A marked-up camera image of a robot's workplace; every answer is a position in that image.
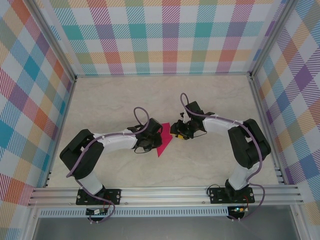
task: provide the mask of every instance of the beige floor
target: beige floor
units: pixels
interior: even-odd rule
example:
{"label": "beige floor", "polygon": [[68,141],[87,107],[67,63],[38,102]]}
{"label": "beige floor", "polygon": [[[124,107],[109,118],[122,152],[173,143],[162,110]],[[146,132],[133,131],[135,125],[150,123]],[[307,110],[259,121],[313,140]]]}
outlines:
{"label": "beige floor", "polygon": [[[80,78],[58,153],[82,129],[111,133],[136,125],[136,106],[144,107],[160,123],[172,124],[183,111],[181,92],[187,93],[191,102],[197,101],[205,112],[234,120],[259,120],[246,76]],[[235,165],[229,138],[210,133],[188,141],[173,138],[159,158],[156,150],[103,154],[94,171],[106,187],[208,186],[223,185]],[[77,187],[72,177],[66,178],[67,173],[58,154],[49,187]],[[252,182],[278,183],[270,156]]]}

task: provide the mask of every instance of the gray floor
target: gray floor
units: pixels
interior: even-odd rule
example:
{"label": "gray floor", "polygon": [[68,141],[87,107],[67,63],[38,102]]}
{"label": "gray floor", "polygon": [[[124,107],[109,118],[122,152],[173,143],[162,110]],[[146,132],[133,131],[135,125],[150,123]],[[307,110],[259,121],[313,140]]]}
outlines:
{"label": "gray floor", "polygon": [[[49,187],[77,187],[59,153],[82,129],[112,133],[137,124],[133,109],[144,107],[160,123],[180,119],[180,94],[188,94],[204,112],[233,120],[253,118],[258,112],[245,75],[234,76],[135,76],[80,78],[75,86],[67,120],[55,159]],[[145,116],[139,113],[141,120]],[[157,151],[133,150],[103,154],[94,171],[106,187],[223,185],[235,167],[229,138],[206,134],[183,141],[174,138],[158,158]],[[268,156],[253,183],[278,184]]]}
{"label": "gray floor", "polygon": [[289,206],[264,206],[243,222],[227,217],[41,218],[33,240],[298,240]]}

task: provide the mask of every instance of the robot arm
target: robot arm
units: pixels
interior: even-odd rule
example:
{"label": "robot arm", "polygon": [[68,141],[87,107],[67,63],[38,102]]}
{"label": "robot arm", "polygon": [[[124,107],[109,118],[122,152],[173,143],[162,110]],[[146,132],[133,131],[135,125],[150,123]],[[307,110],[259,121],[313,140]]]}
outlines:
{"label": "robot arm", "polygon": [[[225,182],[225,191],[231,201],[238,198],[249,185],[248,177],[259,168],[259,155],[255,144],[241,126],[234,122],[213,118],[217,116],[213,112],[204,114],[196,101],[187,104],[186,108],[193,113],[211,117],[196,116],[184,111],[180,114],[183,120],[174,123],[170,133],[184,140],[193,139],[198,131],[228,135],[237,165],[233,174]],[[270,154],[271,148],[257,122],[248,119],[241,123],[252,133],[264,160]]]}
{"label": "robot arm", "polygon": [[144,152],[149,152],[162,144],[161,133],[159,132],[159,130],[162,130],[160,123],[150,118],[149,124],[143,132],[136,135],[133,134],[144,127],[145,126],[142,125],[128,127],[119,132],[119,134],[113,134],[107,137],[104,137],[106,134],[91,133],[88,129],[83,129],[62,150],[60,159],[71,171],[84,148],[91,141],[99,138],[88,148],[72,173],[74,178],[78,180],[89,193],[99,196],[101,195],[100,192],[103,192],[104,186],[98,180],[93,169],[102,153],[110,153],[120,149],[134,149],[134,151],[136,151],[139,147],[143,148]]}

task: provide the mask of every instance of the enclosure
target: enclosure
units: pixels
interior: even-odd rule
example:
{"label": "enclosure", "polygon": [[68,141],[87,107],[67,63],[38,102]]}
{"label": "enclosure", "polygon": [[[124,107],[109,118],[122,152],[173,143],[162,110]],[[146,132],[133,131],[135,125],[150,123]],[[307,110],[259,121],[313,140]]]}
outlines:
{"label": "enclosure", "polygon": [[[1,239],[320,238],[318,0],[0,3]],[[137,106],[172,126],[181,93],[205,113],[257,121],[271,154],[250,180],[265,198],[253,186],[248,215],[261,209],[232,222],[235,205],[206,194],[236,167],[228,134],[166,129],[163,152],[101,155],[94,172],[121,198],[91,225],[61,151],[82,129],[137,125]]]}

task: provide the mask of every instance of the black mounting plate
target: black mounting plate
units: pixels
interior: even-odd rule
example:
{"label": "black mounting plate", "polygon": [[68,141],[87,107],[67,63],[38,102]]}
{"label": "black mounting plate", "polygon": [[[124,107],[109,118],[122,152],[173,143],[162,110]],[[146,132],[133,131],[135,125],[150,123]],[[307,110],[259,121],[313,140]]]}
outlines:
{"label": "black mounting plate", "polygon": [[[119,205],[120,199],[121,199],[121,189],[105,189],[103,198],[110,200],[111,202],[114,203],[114,205]],[[98,200],[92,196],[89,196],[83,189],[79,189],[75,204],[76,205],[103,205],[104,201]]]}
{"label": "black mounting plate", "polygon": [[210,196],[211,204],[246,204],[247,199],[244,196],[248,198],[249,204],[253,204],[255,202],[254,192],[251,187],[246,187],[246,190],[243,192],[243,194],[234,201],[231,201],[228,197],[225,187],[210,187],[208,194]]}

